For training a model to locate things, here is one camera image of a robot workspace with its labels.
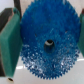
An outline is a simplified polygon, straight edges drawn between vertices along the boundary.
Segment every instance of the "white wall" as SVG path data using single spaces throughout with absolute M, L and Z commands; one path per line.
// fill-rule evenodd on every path
M 0 12 L 9 7 L 14 7 L 13 0 L 0 0 Z

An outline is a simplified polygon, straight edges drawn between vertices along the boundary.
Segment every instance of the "green object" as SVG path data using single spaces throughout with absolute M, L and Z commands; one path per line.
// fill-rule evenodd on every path
M 81 21 L 81 33 L 80 33 L 80 38 L 78 42 L 78 47 L 84 57 L 84 15 L 80 15 L 80 21 Z
M 12 77 L 18 62 L 22 40 L 20 37 L 20 14 L 15 8 L 12 19 L 0 33 L 1 60 L 6 76 Z

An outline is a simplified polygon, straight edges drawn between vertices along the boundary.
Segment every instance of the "dark green block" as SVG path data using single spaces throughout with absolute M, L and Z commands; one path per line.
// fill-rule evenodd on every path
M 20 37 L 20 15 L 16 9 L 12 19 L 0 33 L 1 60 L 6 76 L 12 77 L 20 54 L 22 40 Z

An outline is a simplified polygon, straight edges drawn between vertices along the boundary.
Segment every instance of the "blue gear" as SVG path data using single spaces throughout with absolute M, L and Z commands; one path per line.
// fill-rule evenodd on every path
M 80 19 L 64 0 L 35 0 L 21 20 L 25 66 L 43 79 L 68 72 L 79 56 Z M 49 47 L 45 42 L 51 41 Z

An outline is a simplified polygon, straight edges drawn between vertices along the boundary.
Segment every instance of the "white background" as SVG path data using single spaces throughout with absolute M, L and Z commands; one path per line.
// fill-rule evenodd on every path
M 21 0 L 22 8 L 23 1 L 26 2 L 25 8 L 31 2 L 31 0 Z M 84 0 L 69 1 L 73 7 L 75 7 L 78 15 L 80 15 L 82 8 L 84 7 Z M 0 12 L 5 7 L 14 7 L 13 0 L 0 0 Z M 84 59 L 80 54 L 76 64 L 68 73 L 54 80 L 43 80 L 32 75 L 24 67 L 21 58 L 19 58 L 13 80 L 14 82 L 10 82 L 7 78 L 0 78 L 0 84 L 84 84 Z

